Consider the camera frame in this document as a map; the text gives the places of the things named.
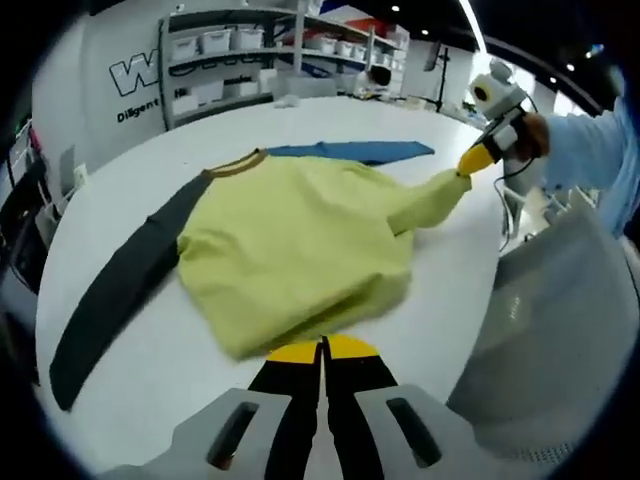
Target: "blue garment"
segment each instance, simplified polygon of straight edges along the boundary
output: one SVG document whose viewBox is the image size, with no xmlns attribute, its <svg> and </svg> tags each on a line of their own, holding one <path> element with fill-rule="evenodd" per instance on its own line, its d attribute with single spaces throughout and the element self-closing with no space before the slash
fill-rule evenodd
<svg viewBox="0 0 640 480">
<path fill-rule="evenodd" d="M 324 157 L 355 160 L 364 165 L 382 165 L 420 155 L 432 155 L 432 148 L 418 142 L 349 142 L 315 145 L 284 146 L 267 149 L 277 157 Z"/>
<path fill-rule="evenodd" d="M 615 237 L 622 235 L 640 204 L 640 149 L 621 98 L 613 112 L 596 118 L 548 117 L 548 191 L 573 186 L 604 190 L 598 216 Z"/>
</svg>

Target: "ceiling light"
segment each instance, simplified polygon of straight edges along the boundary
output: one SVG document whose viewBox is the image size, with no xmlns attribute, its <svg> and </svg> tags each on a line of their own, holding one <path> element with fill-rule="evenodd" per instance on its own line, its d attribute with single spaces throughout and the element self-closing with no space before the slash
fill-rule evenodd
<svg viewBox="0 0 640 480">
<path fill-rule="evenodd" d="M 476 42 L 478 43 L 478 48 L 482 53 L 487 53 L 487 46 L 484 43 L 484 38 L 482 38 L 480 25 L 478 24 L 478 19 L 476 18 L 475 13 L 473 13 L 471 3 L 469 3 L 469 0 L 458 0 L 458 2 L 460 2 L 460 6 L 462 7 L 462 10 L 464 10 L 464 14 L 467 16 L 467 21 L 471 26 L 473 36 L 476 38 Z"/>
</svg>

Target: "person's hand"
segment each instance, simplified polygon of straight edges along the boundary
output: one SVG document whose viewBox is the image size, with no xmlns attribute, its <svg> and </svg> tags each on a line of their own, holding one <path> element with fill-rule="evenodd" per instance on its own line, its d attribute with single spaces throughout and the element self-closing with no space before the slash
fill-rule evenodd
<svg viewBox="0 0 640 480">
<path fill-rule="evenodd" d="M 527 113 L 524 117 L 528 135 L 518 138 L 509 157 L 521 162 L 528 162 L 536 155 L 549 154 L 549 127 L 542 115 Z"/>
</svg>

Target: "shelving unit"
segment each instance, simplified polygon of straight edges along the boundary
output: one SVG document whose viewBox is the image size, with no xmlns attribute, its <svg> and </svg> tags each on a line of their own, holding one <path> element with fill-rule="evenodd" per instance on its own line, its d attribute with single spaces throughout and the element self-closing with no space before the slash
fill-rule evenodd
<svg viewBox="0 0 640 480">
<path fill-rule="evenodd" d="M 200 54 L 179 61 L 174 61 L 171 58 L 172 44 L 176 40 L 197 37 L 215 30 L 216 27 L 219 28 L 229 25 L 262 26 L 265 32 L 264 48 Z M 276 46 L 276 26 L 282 26 L 285 30 L 292 28 L 291 32 L 295 35 L 293 46 Z M 367 54 L 365 60 L 356 60 L 340 55 L 323 53 L 319 50 L 303 48 L 303 33 L 305 28 L 322 30 L 338 36 L 340 39 L 353 41 L 354 43 L 366 42 Z M 259 93 L 257 95 L 223 99 L 201 106 L 187 113 L 174 115 L 173 99 L 175 82 L 172 74 L 179 77 L 179 75 L 177 75 L 178 73 L 195 67 L 212 65 L 216 61 L 228 61 L 241 58 L 259 59 L 264 69 L 273 68 L 277 58 L 292 58 L 294 75 L 301 74 L 303 57 L 330 60 L 336 62 L 338 65 L 352 64 L 366 68 L 373 64 L 375 48 L 379 48 L 383 53 L 398 50 L 398 47 L 392 41 L 377 36 L 373 28 L 370 29 L 369 32 L 363 32 L 332 20 L 305 15 L 302 11 L 298 12 L 283 8 L 241 7 L 174 13 L 160 21 L 158 36 L 158 78 L 160 80 L 160 96 L 167 130 L 177 128 L 209 115 L 272 101 L 270 94 Z"/>
</svg>

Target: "light blue shirt sleeve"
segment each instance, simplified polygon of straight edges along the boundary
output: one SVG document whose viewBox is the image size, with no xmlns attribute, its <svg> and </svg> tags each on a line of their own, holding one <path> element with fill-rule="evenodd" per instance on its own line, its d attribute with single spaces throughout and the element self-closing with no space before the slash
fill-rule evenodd
<svg viewBox="0 0 640 480">
<path fill-rule="evenodd" d="M 574 186 L 608 189 L 613 185 L 625 151 L 621 102 L 617 99 L 613 112 L 596 118 L 547 117 L 550 145 L 545 177 L 548 190 L 567 190 Z"/>
</svg>

